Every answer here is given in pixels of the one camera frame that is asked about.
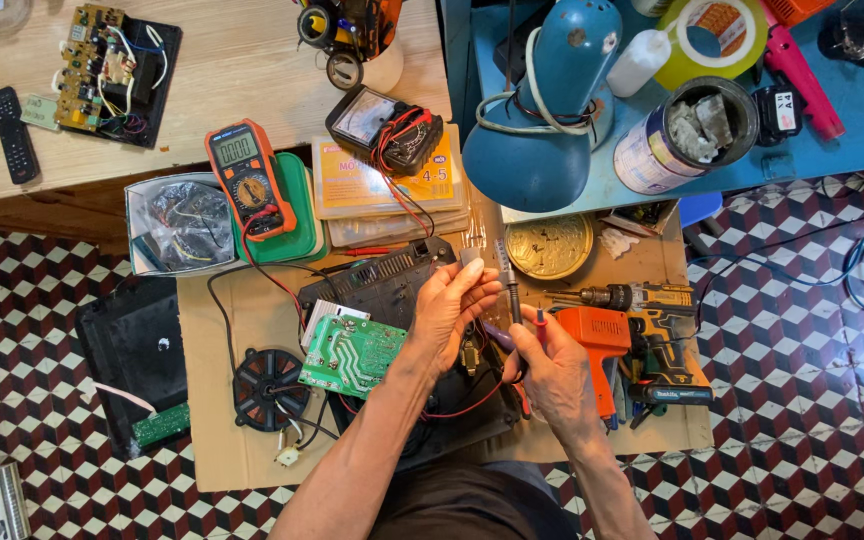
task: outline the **hand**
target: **hand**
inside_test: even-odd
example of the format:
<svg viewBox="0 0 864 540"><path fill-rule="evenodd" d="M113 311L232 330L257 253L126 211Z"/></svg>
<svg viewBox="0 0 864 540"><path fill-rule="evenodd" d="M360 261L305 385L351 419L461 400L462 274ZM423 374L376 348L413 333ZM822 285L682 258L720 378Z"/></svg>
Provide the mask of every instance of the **hand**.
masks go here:
<svg viewBox="0 0 864 540"><path fill-rule="evenodd" d="M476 258L461 271L458 262L439 267L418 290L403 350L430 366L433 384L455 363L466 325L496 304L502 289L497 278L497 269Z"/></svg>
<svg viewBox="0 0 864 540"><path fill-rule="evenodd" d="M523 303L522 317L535 324L536 309ZM604 432L595 406L589 354L555 317L545 315L545 320L546 351L524 325L509 326L515 350L506 359L502 381L511 383L519 374L522 358L528 362L525 390L568 451L604 436Z"/></svg>

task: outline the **orange multimeter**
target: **orange multimeter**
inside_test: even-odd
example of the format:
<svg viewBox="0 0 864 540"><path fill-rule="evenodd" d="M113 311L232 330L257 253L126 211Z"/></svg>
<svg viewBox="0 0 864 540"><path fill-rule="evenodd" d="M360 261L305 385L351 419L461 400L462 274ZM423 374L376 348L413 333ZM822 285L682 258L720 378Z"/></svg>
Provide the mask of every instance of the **orange multimeter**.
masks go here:
<svg viewBox="0 0 864 540"><path fill-rule="evenodd" d="M273 168L276 156L265 129L245 118L206 135L205 150L247 239L258 242L295 230L296 215L292 204L282 199ZM260 212L269 214L249 223Z"/></svg>

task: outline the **patterned floor tile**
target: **patterned floor tile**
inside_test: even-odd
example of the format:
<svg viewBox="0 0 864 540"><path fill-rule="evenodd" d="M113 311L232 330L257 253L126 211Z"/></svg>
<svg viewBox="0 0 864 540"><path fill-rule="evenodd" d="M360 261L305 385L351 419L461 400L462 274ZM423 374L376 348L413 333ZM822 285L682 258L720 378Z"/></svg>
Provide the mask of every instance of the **patterned floor tile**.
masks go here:
<svg viewBox="0 0 864 540"><path fill-rule="evenodd" d="M726 197L702 233L809 283L836 278L864 236L864 171ZM730 266L688 266L702 290ZM73 325L130 266L93 246L0 232L0 463L15 461L36 538L260 538L297 486L201 493L189 438L113 456ZM864 301L864 268L849 284ZM661 538L864 537L864 311L842 284L790 282L751 261L702 299L700 363L714 446L616 457ZM578 535L592 518L567 463L543 464Z"/></svg>

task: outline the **lamp cord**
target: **lamp cord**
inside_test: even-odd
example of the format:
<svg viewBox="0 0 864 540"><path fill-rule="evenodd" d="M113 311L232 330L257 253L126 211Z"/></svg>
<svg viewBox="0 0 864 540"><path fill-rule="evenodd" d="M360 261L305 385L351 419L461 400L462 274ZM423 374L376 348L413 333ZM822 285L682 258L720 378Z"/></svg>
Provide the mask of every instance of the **lamp cord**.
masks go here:
<svg viewBox="0 0 864 540"><path fill-rule="evenodd" d="M483 128L507 134L549 135L562 133L571 136L588 136L589 131L593 127L593 118L591 116L588 117L588 120L580 126L563 126L555 119L552 113L549 112L548 107L546 107L546 102L543 100L543 96L539 92L539 85L536 83L535 65L532 59L532 48L535 45L536 36L539 35L539 30L542 30L542 28L532 30L532 32L529 33L528 41L525 43L525 76L529 79L529 91L532 92L532 98L535 101L535 106L538 108L538 113L548 125L534 126L531 128L513 128L485 119L482 111L485 109L486 105L503 99L510 99L516 94L516 92L500 92L493 96L486 97L486 99L482 100L482 102L475 107L475 121Z"/></svg>

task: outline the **plastic bag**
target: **plastic bag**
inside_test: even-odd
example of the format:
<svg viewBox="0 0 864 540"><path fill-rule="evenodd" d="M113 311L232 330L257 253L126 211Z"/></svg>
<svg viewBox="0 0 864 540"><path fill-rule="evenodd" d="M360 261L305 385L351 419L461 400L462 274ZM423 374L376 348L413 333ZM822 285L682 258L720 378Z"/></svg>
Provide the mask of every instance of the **plastic bag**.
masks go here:
<svg viewBox="0 0 864 540"><path fill-rule="evenodd" d="M147 205L158 257L172 272L204 268L235 256L229 200L218 189L182 181L162 187Z"/></svg>

